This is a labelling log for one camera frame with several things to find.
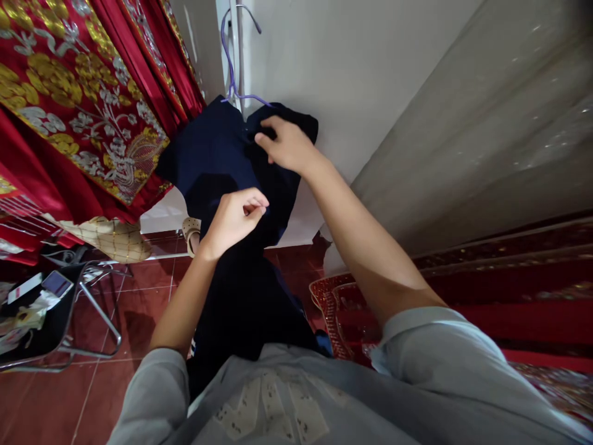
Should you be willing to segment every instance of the phone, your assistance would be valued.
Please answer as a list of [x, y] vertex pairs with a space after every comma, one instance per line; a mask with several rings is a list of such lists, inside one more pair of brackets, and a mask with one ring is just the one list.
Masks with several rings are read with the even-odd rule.
[[43, 280], [41, 286], [61, 299], [74, 286], [74, 283], [60, 272], [53, 271]]

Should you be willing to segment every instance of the sandal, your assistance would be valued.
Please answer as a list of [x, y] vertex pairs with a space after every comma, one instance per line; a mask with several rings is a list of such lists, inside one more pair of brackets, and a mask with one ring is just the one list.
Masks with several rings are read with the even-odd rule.
[[190, 237], [196, 232], [198, 233], [198, 235], [200, 234], [200, 226], [201, 221], [196, 218], [185, 218], [183, 220], [183, 224], [181, 225], [183, 238], [185, 238], [185, 242], [187, 243], [187, 253], [191, 258], [193, 258], [195, 255], [193, 253], [193, 250], [191, 249]]

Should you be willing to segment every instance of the left hand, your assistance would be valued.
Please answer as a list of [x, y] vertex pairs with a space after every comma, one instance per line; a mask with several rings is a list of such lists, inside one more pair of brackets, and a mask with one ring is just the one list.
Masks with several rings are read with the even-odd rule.
[[264, 194], [255, 187], [223, 195], [198, 250], [209, 260], [218, 260], [255, 229], [269, 205]]

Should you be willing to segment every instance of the dark blue clothing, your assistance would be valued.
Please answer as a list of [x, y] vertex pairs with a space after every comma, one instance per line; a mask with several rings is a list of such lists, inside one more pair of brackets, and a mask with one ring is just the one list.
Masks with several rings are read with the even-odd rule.
[[286, 229], [300, 176], [276, 164], [255, 144], [257, 132], [275, 138], [260, 122], [278, 115], [297, 124], [315, 142], [318, 122], [306, 114], [274, 103], [241, 113], [219, 96], [191, 122], [163, 153], [157, 173], [185, 197], [188, 214], [201, 219], [201, 236], [210, 227], [221, 196], [257, 187], [270, 205], [256, 229], [220, 259], [187, 362], [193, 400], [227, 359], [236, 355], [257, 360], [266, 343], [284, 343], [320, 351], [302, 306], [287, 290], [282, 275], [263, 257]]
[[208, 231], [223, 194], [257, 187], [270, 206], [243, 248], [276, 245], [286, 229], [301, 178], [268, 164], [254, 137], [263, 132], [275, 138], [274, 131], [262, 128], [260, 122], [277, 115], [298, 125], [314, 143], [317, 119], [273, 103], [273, 108], [263, 106], [244, 122], [240, 111], [222, 99], [218, 96], [179, 134], [163, 152], [156, 172], [181, 191], [189, 216], [202, 220], [202, 234]]

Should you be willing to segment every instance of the right hand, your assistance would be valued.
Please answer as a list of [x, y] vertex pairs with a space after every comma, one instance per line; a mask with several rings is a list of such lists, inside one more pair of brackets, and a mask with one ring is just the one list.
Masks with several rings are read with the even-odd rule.
[[261, 121], [262, 127], [272, 127], [276, 140], [263, 133], [255, 135], [255, 142], [267, 153], [267, 161], [303, 175], [303, 171], [322, 158], [311, 140], [301, 129], [281, 117], [272, 116]]

